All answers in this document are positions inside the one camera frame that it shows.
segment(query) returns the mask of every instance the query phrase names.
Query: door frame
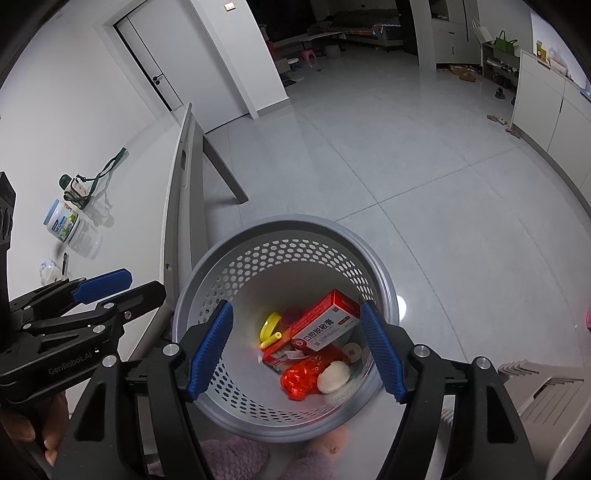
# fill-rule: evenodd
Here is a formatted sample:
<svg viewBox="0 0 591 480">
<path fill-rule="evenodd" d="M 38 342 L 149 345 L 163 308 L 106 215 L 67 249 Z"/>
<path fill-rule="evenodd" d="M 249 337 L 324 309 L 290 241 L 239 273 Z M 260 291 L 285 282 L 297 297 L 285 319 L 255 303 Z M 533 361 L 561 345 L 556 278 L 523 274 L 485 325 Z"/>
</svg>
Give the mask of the door frame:
<svg viewBox="0 0 591 480">
<path fill-rule="evenodd" d="M 113 57 L 115 63 L 119 66 L 125 77 L 131 83 L 131 85 L 133 85 L 135 91 L 138 92 L 139 96 L 148 106 L 152 114 L 158 119 L 163 115 L 169 115 L 170 113 L 158 96 L 158 93 L 154 90 L 150 81 L 146 78 L 146 75 L 141 70 L 139 64 L 135 61 L 132 53 L 125 45 L 114 26 L 119 20 L 121 20 L 121 18 L 128 15 L 135 8 L 138 8 L 145 1 L 147 0 L 119 0 L 118 5 L 113 9 L 113 11 L 104 15 L 102 18 L 99 18 L 98 21 L 93 24 L 93 28 L 105 44 L 107 51 L 111 57 Z M 189 0 L 181 1 L 190 5 L 198 19 L 202 22 L 207 34 L 213 42 L 213 45 L 216 47 L 218 54 L 222 58 L 222 61 L 226 66 L 230 77 L 236 85 L 238 92 L 242 96 L 242 100 L 244 101 L 248 112 L 253 119 L 257 119 L 259 115 L 255 109 L 252 99 L 248 95 L 248 92 L 246 91 L 244 84 L 238 76 L 238 72 L 234 68 L 228 53 L 222 45 L 222 42 L 215 33 L 213 24 L 203 11 L 197 12 L 196 6 L 192 2 Z"/>
</svg>

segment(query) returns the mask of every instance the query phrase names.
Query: metal screw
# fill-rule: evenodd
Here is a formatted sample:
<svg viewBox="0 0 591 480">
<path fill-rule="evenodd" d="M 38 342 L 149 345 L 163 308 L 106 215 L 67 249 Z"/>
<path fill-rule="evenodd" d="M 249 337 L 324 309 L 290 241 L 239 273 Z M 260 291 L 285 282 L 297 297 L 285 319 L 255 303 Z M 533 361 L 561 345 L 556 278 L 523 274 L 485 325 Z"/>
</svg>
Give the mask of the metal screw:
<svg viewBox="0 0 591 480">
<path fill-rule="evenodd" d="M 103 358 L 103 367 L 112 367 L 117 363 L 117 357 L 115 355 L 107 355 Z"/>
<path fill-rule="evenodd" d="M 173 356 L 178 353 L 180 347 L 176 343 L 169 343 L 162 349 L 162 353 L 166 356 Z"/>
<path fill-rule="evenodd" d="M 419 356 L 421 358 L 425 358 L 428 357 L 429 355 L 431 355 L 431 350 L 429 350 L 428 346 L 425 345 L 417 345 L 414 348 L 414 354 L 416 356 Z"/>
<path fill-rule="evenodd" d="M 488 370 L 491 367 L 491 361 L 488 358 L 480 356 L 476 359 L 476 364 L 483 370 Z"/>
</svg>

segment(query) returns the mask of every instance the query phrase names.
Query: wall baseboard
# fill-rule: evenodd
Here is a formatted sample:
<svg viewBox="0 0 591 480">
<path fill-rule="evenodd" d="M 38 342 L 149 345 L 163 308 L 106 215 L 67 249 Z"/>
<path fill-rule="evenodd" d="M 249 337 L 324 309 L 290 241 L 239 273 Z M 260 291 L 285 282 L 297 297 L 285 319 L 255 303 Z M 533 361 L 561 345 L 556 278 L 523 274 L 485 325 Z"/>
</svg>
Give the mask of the wall baseboard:
<svg viewBox="0 0 591 480">
<path fill-rule="evenodd" d="M 266 106 L 265 108 L 261 108 L 260 110 L 257 110 L 256 112 L 258 113 L 259 116 L 263 116 L 263 115 L 267 115 L 269 113 L 276 112 L 280 108 L 290 106 L 290 105 L 291 105 L 291 99 L 286 98 L 285 100 L 282 100 L 281 102 L 273 103 L 273 105 L 269 105 L 269 106 Z"/>
<path fill-rule="evenodd" d="M 558 165 L 556 163 L 556 160 L 553 159 L 552 157 L 550 157 L 550 155 L 548 155 L 548 152 L 546 152 L 541 146 L 539 146 L 534 140 L 532 140 L 532 138 L 528 134 L 526 134 L 521 128 L 519 128 L 515 124 L 513 124 L 512 127 L 514 130 L 519 132 L 519 134 L 521 135 L 521 138 L 523 138 L 531 148 L 533 148 L 536 152 L 538 152 L 540 154 L 540 156 L 544 160 L 546 160 L 546 162 L 548 162 L 549 165 L 556 171 L 556 173 L 560 176 L 560 178 L 564 180 L 564 182 L 567 184 L 567 186 L 570 188 L 570 190 L 574 193 L 574 196 L 577 197 L 577 200 L 583 206 L 585 212 L 587 212 L 587 215 L 589 215 L 589 218 L 591 218 L 591 206 L 589 206 L 589 202 L 587 202 L 585 197 L 583 197 L 583 194 L 581 193 L 579 188 L 573 183 L 573 181 L 566 174 L 566 172 L 562 169 L 562 167 L 560 167 L 560 165 Z"/>
</svg>

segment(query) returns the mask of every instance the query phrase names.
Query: plastic bag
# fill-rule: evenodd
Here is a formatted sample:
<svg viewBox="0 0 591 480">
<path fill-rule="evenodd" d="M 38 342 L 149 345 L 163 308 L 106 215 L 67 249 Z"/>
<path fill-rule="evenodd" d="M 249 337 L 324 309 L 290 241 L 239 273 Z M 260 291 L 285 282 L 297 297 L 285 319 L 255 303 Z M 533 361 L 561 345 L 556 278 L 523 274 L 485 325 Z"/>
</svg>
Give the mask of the plastic bag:
<svg viewBox="0 0 591 480">
<path fill-rule="evenodd" d="M 302 401 L 309 394 L 320 393 L 317 382 L 320 375 L 332 362 L 350 363 L 350 359 L 332 343 L 320 352 L 285 370 L 280 383 L 290 400 Z"/>
</svg>

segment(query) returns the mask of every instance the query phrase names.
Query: pink stool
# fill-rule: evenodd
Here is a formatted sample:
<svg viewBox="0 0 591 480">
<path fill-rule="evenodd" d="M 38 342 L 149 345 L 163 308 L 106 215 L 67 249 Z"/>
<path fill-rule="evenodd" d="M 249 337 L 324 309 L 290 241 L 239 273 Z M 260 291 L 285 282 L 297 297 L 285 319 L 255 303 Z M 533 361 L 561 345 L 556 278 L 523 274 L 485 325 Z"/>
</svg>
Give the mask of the pink stool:
<svg viewBox="0 0 591 480">
<path fill-rule="evenodd" d="M 301 51 L 301 58 L 304 60 L 310 67 L 316 65 L 316 55 L 314 54 L 314 50 L 302 50 Z"/>
</svg>

